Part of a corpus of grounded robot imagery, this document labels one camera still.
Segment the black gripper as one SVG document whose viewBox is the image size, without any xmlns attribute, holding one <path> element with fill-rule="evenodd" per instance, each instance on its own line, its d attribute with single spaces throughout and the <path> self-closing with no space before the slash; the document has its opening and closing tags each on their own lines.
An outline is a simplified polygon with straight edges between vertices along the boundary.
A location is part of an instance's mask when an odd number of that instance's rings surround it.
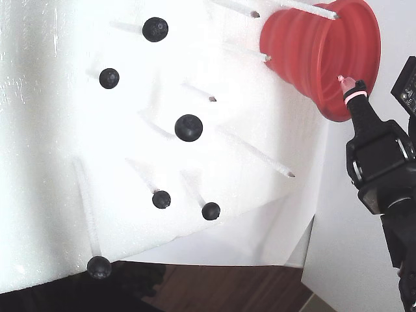
<svg viewBox="0 0 416 312">
<path fill-rule="evenodd" d="M 343 101 L 354 125 L 346 144 L 346 169 L 358 198 L 374 215 L 387 212 L 415 192 L 415 148 L 395 121 L 382 122 L 364 80 L 339 75 Z"/>
</svg>

